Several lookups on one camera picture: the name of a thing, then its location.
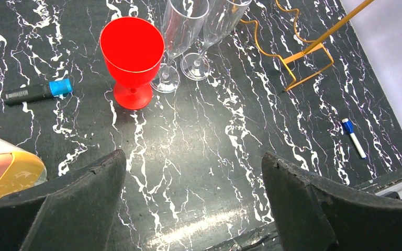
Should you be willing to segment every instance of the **glass base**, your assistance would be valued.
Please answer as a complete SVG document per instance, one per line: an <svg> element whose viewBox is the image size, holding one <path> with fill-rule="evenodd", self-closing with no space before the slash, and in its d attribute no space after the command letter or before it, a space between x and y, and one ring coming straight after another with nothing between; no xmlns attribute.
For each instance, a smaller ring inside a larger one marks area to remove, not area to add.
<svg viewBox="0 0 402 251"><path fill-rule="evenodd" d="M210 71L209 62L207 62L204 57L201 60L200 66L194 66L194 62L198 58L198 53L189 53L185 57L183 57L183 59L181 59L181 70L183 71L184 75L191 80L203 80L207 78Z"/></svg>
<svg viewBox="0 0 402 251"><path fill-rule="evenodd" d="M149 104L153 97L153 91L148 83L138 88L127 88L115 83L113 95L120 106L129 110L139 110Z"/></svg>
<svg viewBox="0 0 402 251"><path fill-rule="evenodd" d="M159 78L152 80L150 85L153 87L153 89L159 91L160 93L172 93L176 91L180 85L180 75L178 74L176 68L171 66L169 70L169 77L167 79L162 78L164 66L166 66L166 64L161 64L158 71Z"/></svg>

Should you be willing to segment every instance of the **glass stem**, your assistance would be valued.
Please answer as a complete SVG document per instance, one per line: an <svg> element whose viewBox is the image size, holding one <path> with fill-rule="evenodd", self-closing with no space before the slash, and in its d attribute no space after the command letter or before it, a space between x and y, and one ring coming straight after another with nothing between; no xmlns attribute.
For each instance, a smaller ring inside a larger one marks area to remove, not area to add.
<svg viewBox="0 0 402 251"><path fill-rule="evenodd" d="M193 61L193 65L195 67L199 67L201 65L201 61L203 60L204 54L206 53L207 49L209 49L209 47L203 47L201 53L199 54L199 57L195 61Z"/></svg>
<svg viewBox="0 0 402 251"><path fill-rule="evenodd" d="M161 76L162 76L164 79L169 78L169 71L170 71L170 67L171 67L171 65L172 65L173 60L174 60L174 59L169 59L169 60L167 60L167 64L164 66L164 70L162 71L162 74L161 74Z"/></svg>

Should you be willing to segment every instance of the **white marker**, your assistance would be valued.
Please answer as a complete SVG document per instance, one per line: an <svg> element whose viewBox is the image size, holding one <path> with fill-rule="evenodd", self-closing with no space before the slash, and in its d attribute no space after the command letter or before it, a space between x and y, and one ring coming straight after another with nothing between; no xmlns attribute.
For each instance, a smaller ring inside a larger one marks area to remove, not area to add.
<svg viewBox="0 0 402 251"><path fill-rule="evenodd" d="M365 159L366 154L364 153L363 148L361 148L361 145L360 145L358 139L356 138L355 133L353 133L352 122L349 119L343 119L343 120L341 120L341 122L343 123L343 127L346 129L348 134L351 136L352 141L354 142L355 147L358 150L358 153L360 154L360 157L362 159Z"/></svg>

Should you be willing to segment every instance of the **black marble table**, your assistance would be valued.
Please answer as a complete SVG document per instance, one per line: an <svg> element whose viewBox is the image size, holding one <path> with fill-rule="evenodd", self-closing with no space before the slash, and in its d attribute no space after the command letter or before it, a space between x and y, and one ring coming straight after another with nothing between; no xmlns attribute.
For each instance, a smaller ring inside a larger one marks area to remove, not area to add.
<svg viewBox="0 0 402 251"><path fill-rule="evenodd" d="M280 2L302 10L308 39L345 15L338 1ZM350 25L326 40L335 64L291 92L282 92L291 79L278 59L262 56L253 27L238 24L208 50L207 80L182 75L176 93L155 93L140 111L119 107L99 33L120 16L160 27L164 9L163 0L0 1L0 94L65 77L74 87L15 107L0 98L0 138L41 157L49 178L123 149L128 175L111 249L203 250L272 224L260 167L266 151L358 189L402 179L401 128ZM267 51L286 57L306 47L294 37L293 15L272 0L255 1L244 18L259 20ZM327 63L317 52L292 67L306 77ZM367 160L344 134L345 117Z"/></svg>

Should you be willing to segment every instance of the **champagne flute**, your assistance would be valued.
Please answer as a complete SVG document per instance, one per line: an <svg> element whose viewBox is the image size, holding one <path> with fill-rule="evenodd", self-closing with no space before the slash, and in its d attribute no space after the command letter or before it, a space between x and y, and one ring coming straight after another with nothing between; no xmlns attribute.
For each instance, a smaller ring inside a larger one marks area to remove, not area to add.
<svg viewBox="0 0 402 251"><path fill-rule="evenodd" d="M201 53L189 53L181 60L181 70L192 80L207 78L209 62L207 49L227 36L235 28L252 0L210 0L210 11L204 22L204 44Z"/></svg>
<svg viewBox="0 0 402 251"><path fill-rule="evenodd" d="M159 79L151 82L153 89L161 93L176 91L180 75L172 62L195 42L208 11L208 0L167 0L162 25L167 63L161 64Z"/></svg>

